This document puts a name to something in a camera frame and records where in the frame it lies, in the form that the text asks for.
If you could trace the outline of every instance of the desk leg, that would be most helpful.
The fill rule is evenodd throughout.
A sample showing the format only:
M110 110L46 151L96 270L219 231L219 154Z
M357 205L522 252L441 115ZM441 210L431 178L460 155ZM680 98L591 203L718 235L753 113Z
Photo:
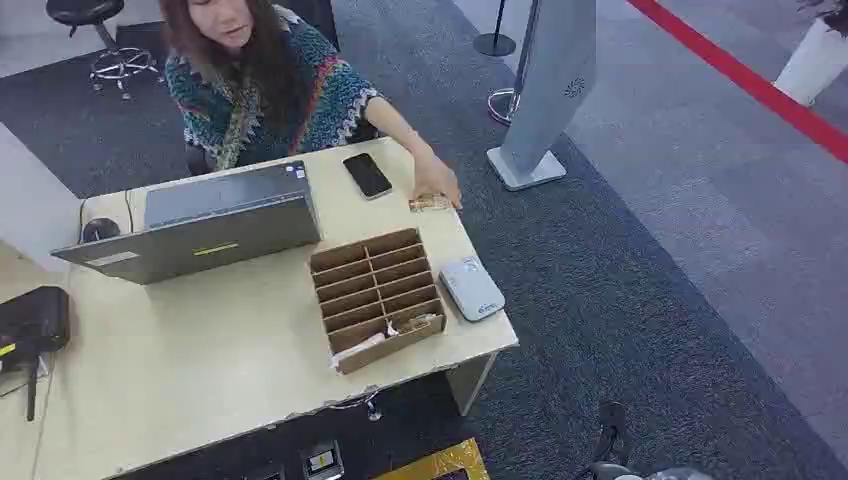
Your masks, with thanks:
M447 371L453 398L459 407L459 414L463 417L471 411L471 406L477 399L477 394L483 387L483 382L486 381L497 356L498 352L477 357Z

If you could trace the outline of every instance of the laptop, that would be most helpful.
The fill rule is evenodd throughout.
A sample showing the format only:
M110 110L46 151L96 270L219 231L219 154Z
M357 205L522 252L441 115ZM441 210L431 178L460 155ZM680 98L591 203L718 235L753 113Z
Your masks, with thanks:
M151 190L144 224L50 253L146 285L321 240L301 161Z

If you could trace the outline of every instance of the dark gray carpet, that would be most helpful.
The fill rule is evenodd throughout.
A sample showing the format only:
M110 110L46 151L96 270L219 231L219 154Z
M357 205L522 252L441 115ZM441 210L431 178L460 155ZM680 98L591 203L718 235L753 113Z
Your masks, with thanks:
M485 151L504 130L487 118L484 98L511 74L474 52L477 32L453 3L345 0L334 9L347 58L460 176L463 222L508 298L521 348L499 358L465 420L433 376L384 394L378 423L362 411L325 412L134 478L237 478L280 462L294 477L295 448L322 436L340 440L353 479L469 436L493 478L569 478L596 439L598 402L610 398L628 405L640 471L688 464L719 479L848 478L567 138L554 149L567 179L520 193L501 187ZM89 95L84 77L62 86L82 68L72 61L0 81L0 121L76 192L183 175L181 126L164 92L139 87L122 104ZM9 101L18 105L13 121Z

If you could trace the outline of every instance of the red floor stripe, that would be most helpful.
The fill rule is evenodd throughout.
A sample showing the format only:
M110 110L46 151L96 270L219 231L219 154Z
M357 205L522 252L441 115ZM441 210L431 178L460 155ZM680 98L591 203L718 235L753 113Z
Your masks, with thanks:
M774 88L732 55L707 40L655 0L628 0L678 42L712 65L761 104L848 164L848 136Z

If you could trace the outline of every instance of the beige desk surface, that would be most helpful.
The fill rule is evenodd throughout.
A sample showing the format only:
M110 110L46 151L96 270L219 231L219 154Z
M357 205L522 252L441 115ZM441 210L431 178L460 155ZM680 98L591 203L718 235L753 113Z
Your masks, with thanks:
M342 160L362 152L374 157L393 193L371 202L360 197ZM409 212L412 161L394 142L300 159L324 234L318 249L418 227L434 269L474 253L453 210ZM130 195L137 227L149 188ZM126 229L126 212L119 193L89 199L85 216L108 215ZM444 334L351 375L337 374L307 268L315 250L147 287L73 270L79 338L56 367L37 478L114 476L517 345L505 313L470 324L458 320L448 301Z
M0 243L0 303L41 285L63 286L66 275L47 274ZM0 398L0 478L32 477L50 379L39 380L33 422L26 421L26 389Z

